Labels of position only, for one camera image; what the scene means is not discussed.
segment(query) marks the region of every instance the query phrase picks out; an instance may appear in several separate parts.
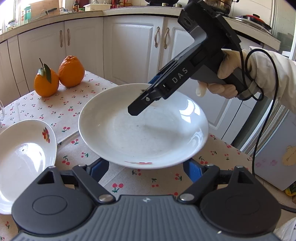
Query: sleeve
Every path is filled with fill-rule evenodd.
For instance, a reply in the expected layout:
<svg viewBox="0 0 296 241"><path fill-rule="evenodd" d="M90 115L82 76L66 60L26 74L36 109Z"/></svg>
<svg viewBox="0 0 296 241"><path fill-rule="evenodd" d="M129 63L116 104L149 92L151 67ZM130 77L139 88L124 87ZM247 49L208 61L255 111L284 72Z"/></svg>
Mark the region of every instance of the sleeve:
<svg viewBox="0 0 296 241"><path fill-rule="evenodd" d="M275 62L278 76L279 89L277 98L279 102L296 113L296 63L287 57L268 51ZM252 77L260 86L264 95L273 99L276 86L275 70L269 57L262 52L254 52L251 54Z"/></svg>

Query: orange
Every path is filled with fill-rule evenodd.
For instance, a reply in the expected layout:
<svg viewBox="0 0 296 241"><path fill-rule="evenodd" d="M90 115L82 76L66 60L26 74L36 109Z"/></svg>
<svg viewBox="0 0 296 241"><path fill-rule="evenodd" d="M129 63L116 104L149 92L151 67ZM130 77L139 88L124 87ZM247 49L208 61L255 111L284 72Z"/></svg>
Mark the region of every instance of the orange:
<svg viewBox="0 0 296 241"><path fill-rule="evenodd" d="M49 83L46 79L46 75L42 76L41 74L37 74L34 80L34 89L37 94L42 97L50 97L54 93L57 92L59 88L59 77L52 69L50 69L50 73L52 76L52 83Z"/></svg>
<svg viewBox="0 0 296 241"><path fill-rule="evenodd" d="M73 87L82 81L84 68L77 57L69 55L61 63L58 75L62 85Z"/></svg>

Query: cherry print tablecloth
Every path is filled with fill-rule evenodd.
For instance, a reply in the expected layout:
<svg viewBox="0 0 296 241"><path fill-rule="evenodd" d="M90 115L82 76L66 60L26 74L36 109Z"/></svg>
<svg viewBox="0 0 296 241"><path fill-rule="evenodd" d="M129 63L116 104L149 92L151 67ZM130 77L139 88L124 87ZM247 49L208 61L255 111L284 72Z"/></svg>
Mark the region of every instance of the cherry print tablecloth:
<svg viewBox="0 0 296 241"><path fill-rule="evenodd" d="M78 132L78 117L88 100L114 86L114 83L86 71L81 84L72 88L60 84L58 92L49 98L41 98L35 91L28 93L5 107L5 118L0 123L0 133L18 121L43 120L52 127L57 138L57 168L63 170L71 169L79 163L90 164L98 156L81 139ZM238 164L251 168L249 156L211 134L204 148L194 159L200 164L213 163L221 169L232 169ZM178 196L191 183L183 171L182 164L165 169L143 170L110 163L108 172L100 181L100 184L116 198L121 194ZM0 241L11 240L17 232L11 215L0 215Z"/></svg>

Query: white cabinet door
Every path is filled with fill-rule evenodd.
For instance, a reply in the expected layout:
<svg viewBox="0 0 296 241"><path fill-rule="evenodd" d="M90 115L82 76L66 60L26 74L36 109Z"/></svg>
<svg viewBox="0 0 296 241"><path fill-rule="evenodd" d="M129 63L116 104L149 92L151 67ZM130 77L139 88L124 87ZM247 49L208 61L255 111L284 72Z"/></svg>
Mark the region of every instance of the white cabinet door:
<svg viewBox="0 0 296 241"><path fill-rule="evenodd" d="M177 19L165 18L164 30L169 28L166 38L167 49L161 44L162 55L160 60L161 69L172 58L193 43L193 38L179 25ZM222 139L235 117L242 101L237 98L225 99L207 90L204 97L197 97L195 89L198 86L196 80L188 79L178 91L193 99L204 111L210 125L210 133Z"/></svg>
<svg viewBox="0 0 296 241"><path fill-rule="evenodd" d="M128 15L104 18L105 79L116 84L147 83L157 74L163 19Z"/></svg>
<svg viewBox="0 0 296 241"><path fill-rule="evenodd" d="M76 56L85 70L104 78L103 18L65 22L66 54Z"/></svg>
<svg viewBox="0 0 296 241"><path fill-rule="evenodd" d="M34 79L41 67L39 58L57 73L66 57L64 23L40 27L18 38L25 77L29 90L33 91Z"/></svg>
<svg viewBox="0 0 296 241"><path fill-rule="evenodd" d="M4 106L20 98L13 76L7 41L0 44L0 100Z"/></svg>
<svg viewBox="0 0 296 241"><path fill-rule="evenodd" d="M7 40L7 43L10 56L10 63L13 75L15 77L15 82L17 84L20 96L23 96L29 93L29 88L26 82L24 70L22 69L22 62L20 59L20 50L17 35L13 36L12 38L9 38Z"/></svg>

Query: cabinet handle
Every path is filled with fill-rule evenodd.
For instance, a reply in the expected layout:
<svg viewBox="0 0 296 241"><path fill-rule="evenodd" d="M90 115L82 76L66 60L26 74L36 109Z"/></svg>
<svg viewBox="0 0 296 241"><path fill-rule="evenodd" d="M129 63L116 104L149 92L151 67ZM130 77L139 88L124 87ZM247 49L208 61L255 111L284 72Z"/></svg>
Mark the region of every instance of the cabinet handle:
<svg viewBox="0 0 296 241"><path fill-rule="evenodd" d="M63 47L63 31L59 31L59 35L61 36L61 48Z"/></svg>
<svg viewBox="0 0 296 241"><path fill-rule="evenodd" d="M157 27L156 33L154 35L154 42L155 42L155 45L154 46L155 46L155 48L157 48L157 34L158 34L159 30L160 30L160 27Z"/></svg>
<svg viewBox="0 0 296 241"><path fill-rule="evenodd" d="M166 49L167 48L167 45L166 45L166 38L167 38L167 36L168 36L168 32L169 32L169 28L167 28L167 30L166 30L166 32L165 32L165 40L164 40L164 45L163 45L163 47Z"/></svg>
<svg viewBox="0 0 296 241"><path fill-rule="evenodd" d="M67 29L68 32L68 46L70 45L70 29Z"/></svg>

